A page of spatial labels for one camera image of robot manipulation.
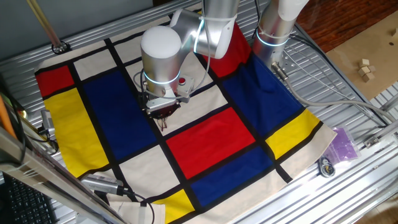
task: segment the wooden block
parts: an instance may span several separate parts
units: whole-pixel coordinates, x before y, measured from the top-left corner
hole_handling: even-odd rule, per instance
[[[368,66],[368,69],[369,69],[371,72],[376,72],[376,68],[375,68],[375,66],[373,66],[373,65]]]
[[[365,82],[368,82],[368,81],[374,79],[374,75],[373,75],[373,73],[366,73],[366,74],[362,77],[362,79],[363,79]]]
[[[362,58],[362,61],[359,63],[359,66],[362,68],[362,67],[366,67],[366,66],[369,66],[370,65],[370,63],[369,63],[369,60],[368,59],[363,59]]]
[[[359,69],[358,73],[363,77],[366,73],[370,73],[371,70],[368,67],[363,67]]]
[[[394,34],[392,37],[398,38],[398,28],[395,29]]]

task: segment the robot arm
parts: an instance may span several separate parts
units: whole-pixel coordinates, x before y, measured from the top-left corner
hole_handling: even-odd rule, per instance
[[[262,13],[253,51],[269,68],[281,59],[295,20],[307,2],[271,0]],[[141,53],[147,83],[145,88],[150,93],[146,103],[148,114],[152,113],[158,119],[170,116],[178,108],[179,101],[189,100],[193,86],[185,86],[184,91],[179,91],[182,87],[178,85],[185,57],[192,51],[212,58],[224,57],[231,41],[238,5],[239,0],[203,0],[204,17],[179,9],[174,13],[170,27],[153,27],[145,31]]]
[[[271,0],[261,14],[254,36],[253,52],[271,69],[279,63],[297,16],[308,0]]]
[[[239,0],[203,0],[205,17],[179,9],[174,13],[170,27],[152,27],[144,32],[141,54],[146,88],[153,95],[160,96],[150,97],[146,103],[148,113],[156,118],[166,117],[176,110],[178,101],[189,100],[186,89],[178,90],[181,64],[192,51],[212,58],[224,57],[232,37],[238,5]]]

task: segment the gray cable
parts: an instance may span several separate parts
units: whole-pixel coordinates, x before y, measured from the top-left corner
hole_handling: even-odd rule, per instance
[[[360,102],[360,101],[356,101],[356,100],[340,100],[340,101],[323,102],[323,103],[316,103],[316,102],[308,101],[308,100],[302,98],[299,94],[297,94],[297,92],[294,90],[294,88],[288,78],[285,79],[285,82],[286,82],[286,85],[290,88],[294,97],[296,97],[300,102],[305,103],[306,105],[310,105],[310,106],[331,106],[331,105],[342,105],[342,104],[361,105],[361,106],[365,106],[367,108],[371,108],[374,111],[377,111],[378,113],[382,114],[387,119],[389,119],[391,122],[394,122],[396,120],[395,118],[393,118],[391,115],[389,115],[385,111],[380,110],[379,108],[377,108],[373,105],[370,105],[369,103],[364,103],[364,102]]]

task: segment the metal bracket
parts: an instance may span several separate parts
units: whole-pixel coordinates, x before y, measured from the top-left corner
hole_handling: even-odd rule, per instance
[[[379,143],[379,138],[377,138],[376,136],[371,137],[370,139],[368,139],[367,141],[365,141],[365,146],[367,148],[372,147],[373,145]]]

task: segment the cloth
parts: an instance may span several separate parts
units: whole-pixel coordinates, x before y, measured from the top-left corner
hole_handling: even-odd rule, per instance
[[[237,25],[225,57],[211,59],[203,87],[161,131],[140,110],[132,78],[143,31],[167,20],[50,59],[36,79],[74,176],[123,181],[164,204],[166,223],[228,223],[317,161],[335,133],[251,53]],[[196,86],[205,65],[190,53],[181,74]]]
[[[130,224],[151,224],[153,219],[152,210],[148,205],[142,206],[139,202],[110,202],[113,208],[124,221]],[[165,221],[165,206],[152,205],[155,213],[154,224],[163,224]]]

